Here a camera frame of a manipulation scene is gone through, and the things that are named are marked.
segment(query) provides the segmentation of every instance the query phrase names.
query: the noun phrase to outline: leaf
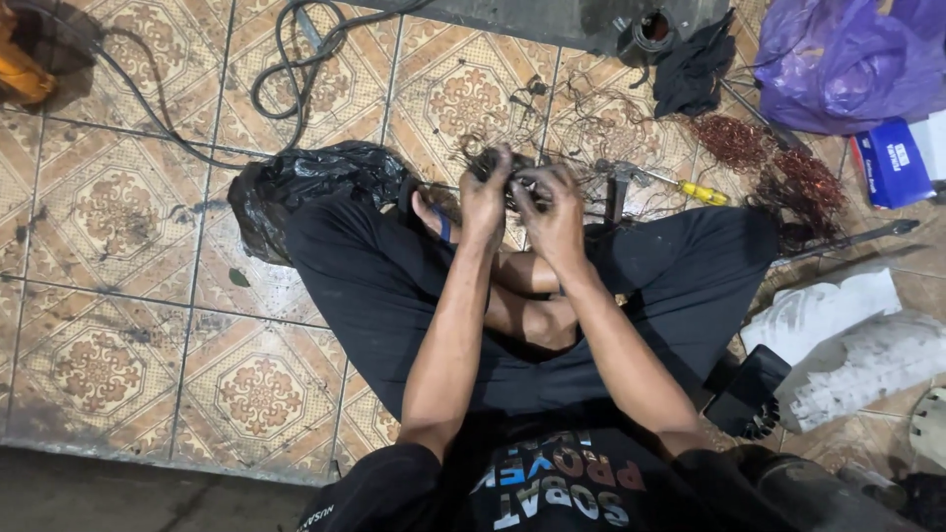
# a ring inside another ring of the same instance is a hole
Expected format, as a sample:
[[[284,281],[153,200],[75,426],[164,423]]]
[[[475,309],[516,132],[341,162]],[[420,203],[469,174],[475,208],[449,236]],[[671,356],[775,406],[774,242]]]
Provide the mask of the leaf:
[[[230,269],[230,282],[238,287],[250,288],[250,281],[246,280],[246,275],[241,273],[237,268]]]

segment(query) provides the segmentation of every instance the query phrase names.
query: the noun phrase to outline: screwdriver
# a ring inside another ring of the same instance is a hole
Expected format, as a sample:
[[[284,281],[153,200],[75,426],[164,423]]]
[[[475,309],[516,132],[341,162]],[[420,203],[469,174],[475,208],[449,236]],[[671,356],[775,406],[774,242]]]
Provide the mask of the screwdriver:
[[[653,173],[650,170],[645,170],[644,168],[640,168],[640,167],[638,167],[638,170],[640,170],[640,173],[649,175],[653,178],[659,179],[660,181],[665,181],[667,183],[670,183],[671,185],[676,186],[684,194],[693,196],[694,198],[696,198],[697,200],[705,204],[710,204],[710,205],[729,204],[729,197],[726,194],[720,192],[719,190],[716,190],[715,188],[709,188],[707,186],[700,186],[700,185],[697,185],[696,183],[691,183],[685,180],[677,181],[676,179],[664,177],[662,175]]]

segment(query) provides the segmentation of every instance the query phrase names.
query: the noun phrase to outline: black plastic bag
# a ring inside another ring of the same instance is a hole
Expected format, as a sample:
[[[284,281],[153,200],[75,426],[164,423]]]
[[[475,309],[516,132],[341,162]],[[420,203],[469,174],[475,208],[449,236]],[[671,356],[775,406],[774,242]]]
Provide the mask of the black plastic bag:
[[[375,208],[396,204],[411,173],[383,146],[346,140],[319,150],[288,150],[250,163],[234,178],[227,202],[250,257],[291,266],[286,223],[306,202],[338,194]]]

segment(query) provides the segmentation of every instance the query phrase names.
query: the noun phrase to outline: tile floor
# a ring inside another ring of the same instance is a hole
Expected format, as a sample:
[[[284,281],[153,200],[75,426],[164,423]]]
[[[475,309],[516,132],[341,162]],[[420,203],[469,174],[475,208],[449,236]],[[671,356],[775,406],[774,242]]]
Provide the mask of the tile floor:
[[[735,5],[738,68],[751,64],[758,49],[765,2]],[[279,151],[291,136],[291,121],[261,117],[247,96],[256,73],[277,61],[273,21],[282,3],[57,6],[90,34],[98,28],[146,100],[164,102],[162,114],[199,150],[242,164]],[[349,18],[371,12],[341,9]],[[323,7],[309,13],[322,34],[334,22]],[[283,38],[292,58],[310,53],[296,31],[287,27]],[[397,423],[348,364],[298,275],[242,253],[225,201],[234,172],[209,168],[157,134],[121,79],[102,62],[91,68],[77,59],[73,44],[60,32],[50,64],[62,89],[41,112],[0,112],[3,442],[290,482],[320,482],[330,460],[345,471],[392,443]],[[323,66],[299,146],[383,142],[442,186],[437,191],[448,201],[463,167],[460,147],[477,139],[509,141],[530,155],[544,147],[585,162],[628,159],[744,194],[749,177],[715,166],[677,123],[636,123],[654,108],[649,85],[626,88],[639,75],[576,50],[393,18],[351,30]],[[526,105],[510,100],[536,80],[550,90]],[[589,114],[616,129],[576,127],[568,82],[628,95],[625,103],[583,101]],[[285,75],[264,83],[264,105],[286,108],[288,87]],[[728,95],[720,112],[745,117]],[[805,139],[848,188],[849,232],[899,217],[923,225],[906,238],[774,269],[753,308],[819,271],[920,243],[927,247],[891,256],[895,283],[907,307],[946,320],[946,218],[929,204],[874,211],[842,140]],[[660,187],[633,188],[625,207],[653,217],[695,206],[655,195]],[[505,244],[527,246],[521,228],[508,225]],[[234,285],[231,269],[250,287]],[[738,339],[732,348],[742,350]],[[910,449],[904,416],[936,379],[809,434],[779,429],[763,444],[831,468],[854,459],[885,474],[931,469]],[[739,443],[711,432],[720,450]]]

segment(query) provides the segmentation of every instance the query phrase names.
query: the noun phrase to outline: black t-shirt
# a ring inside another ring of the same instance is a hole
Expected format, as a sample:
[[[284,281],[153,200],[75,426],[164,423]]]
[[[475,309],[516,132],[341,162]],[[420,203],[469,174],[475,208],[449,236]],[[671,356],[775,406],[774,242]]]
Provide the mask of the black t-shirt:
[[[474,468],[475,476],[451,470]],[[626,431],[555,431],[477,451],[441,468],[418,444],[362,458],[323,488],[299,530],[789,530],[716,452],[666,464]]]

